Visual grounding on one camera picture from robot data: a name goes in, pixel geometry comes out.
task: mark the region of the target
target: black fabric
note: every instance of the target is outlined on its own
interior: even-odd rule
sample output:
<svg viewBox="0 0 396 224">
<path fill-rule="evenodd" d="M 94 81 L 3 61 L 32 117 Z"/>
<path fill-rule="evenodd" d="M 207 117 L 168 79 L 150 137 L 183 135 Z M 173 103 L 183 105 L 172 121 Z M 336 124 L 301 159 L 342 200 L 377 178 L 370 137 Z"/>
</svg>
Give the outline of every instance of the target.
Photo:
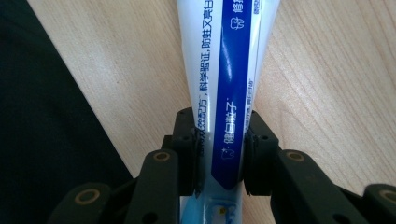
<svg viewBox="0 0 396 224">
<path fill-rule="evenodd" d="M 0 0 L 0 223 L 45 223 L 72 188 L 132 177 L 23 0 Z"/>
</svg>

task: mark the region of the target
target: light wood surface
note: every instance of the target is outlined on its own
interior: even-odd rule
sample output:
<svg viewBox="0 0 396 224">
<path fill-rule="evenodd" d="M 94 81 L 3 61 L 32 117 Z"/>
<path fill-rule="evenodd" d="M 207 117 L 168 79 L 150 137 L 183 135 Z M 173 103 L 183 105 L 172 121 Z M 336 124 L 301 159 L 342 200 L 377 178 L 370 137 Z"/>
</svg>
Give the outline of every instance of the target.
<svg viewBox="0 0 396 224">
<path fill-rule="evenodd" d="M 176 0 L 30 0 L 133 175 L 190 106 Z M 283 148 L 362 194 L 396 185 L 396 1 L 283 0 L 255 109 Z M 244 223 L 273 223 L 244 198 Z"/>
</svg>

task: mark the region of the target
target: wood grain surface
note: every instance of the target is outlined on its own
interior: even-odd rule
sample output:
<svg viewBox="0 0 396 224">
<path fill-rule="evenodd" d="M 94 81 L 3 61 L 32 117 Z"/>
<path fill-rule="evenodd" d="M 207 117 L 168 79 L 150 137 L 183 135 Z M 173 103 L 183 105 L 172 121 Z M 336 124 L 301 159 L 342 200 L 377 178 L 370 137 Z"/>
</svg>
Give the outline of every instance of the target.
<svg viewBox="0 0 396 224">
<path fill-rule="evenodd" d="M 176 0 L 30 0 L 131 173 L 191 105 Z M 396 1 L 283 0 L 255 109 L 337 185 L 396 186 Z M 274 223 L 244 198 L 244 223 Z"/>
</svg>

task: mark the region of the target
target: blue label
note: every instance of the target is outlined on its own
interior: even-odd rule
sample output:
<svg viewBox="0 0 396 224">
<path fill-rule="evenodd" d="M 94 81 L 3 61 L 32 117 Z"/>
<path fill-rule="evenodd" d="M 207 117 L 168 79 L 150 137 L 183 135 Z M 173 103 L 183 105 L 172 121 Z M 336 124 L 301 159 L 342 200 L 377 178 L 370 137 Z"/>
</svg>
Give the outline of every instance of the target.
<svg viewBox="0 0 396 224">
<path fill-rule="evenodd" d="M 244 143 L 251 7 L 251 0 L 223 2 L 211 174 L 225 189 L 238 182 Z"/>
</svg>

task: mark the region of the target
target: white toothpaste tube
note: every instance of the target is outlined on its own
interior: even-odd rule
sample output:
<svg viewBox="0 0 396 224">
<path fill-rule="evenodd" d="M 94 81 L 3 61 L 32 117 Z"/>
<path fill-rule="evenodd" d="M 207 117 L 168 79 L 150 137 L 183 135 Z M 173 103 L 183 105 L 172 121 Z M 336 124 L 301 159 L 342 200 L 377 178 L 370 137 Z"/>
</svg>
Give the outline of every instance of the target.
<svg viewBox="0 0 396 224">
<path fill-rule="evenodd" d="M 181 223 L 242 223 L 242 162 L 253 98 L 279 0 L 177 0 L 199 189 Z"/>
</svg>

